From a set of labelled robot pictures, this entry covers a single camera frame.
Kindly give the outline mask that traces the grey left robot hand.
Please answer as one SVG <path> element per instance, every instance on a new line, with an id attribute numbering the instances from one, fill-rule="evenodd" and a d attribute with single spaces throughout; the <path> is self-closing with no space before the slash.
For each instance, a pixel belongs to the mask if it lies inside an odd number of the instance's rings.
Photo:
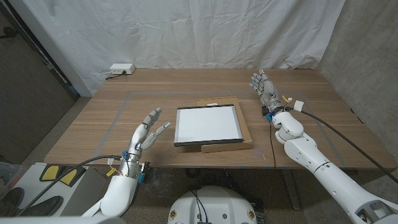
<path id="1" fill-rule="evenodd" d="M 149 149 L 156 142 L 156 139 L 170 126 L 170 121 L 167 121 L 149 134 L 151 127 L 158 120 L 161 112 L 161 108 L 156 108 L 146 116 L 132 135 L 127 147 L 127 152 L 133 153 L 135 151 L 145 151 Z"/>

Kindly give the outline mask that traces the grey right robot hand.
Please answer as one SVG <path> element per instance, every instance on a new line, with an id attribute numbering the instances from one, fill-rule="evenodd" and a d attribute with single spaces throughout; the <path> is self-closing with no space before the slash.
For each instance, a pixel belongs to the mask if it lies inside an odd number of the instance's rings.
<path id="1" fill-rule="evenodd" d="M 252 75 L 249 86 L 259 95 L 262 105 L 269 112 L 282 106 L 276 87 L 263 69 L 260 68 L 259 73 Z"/>

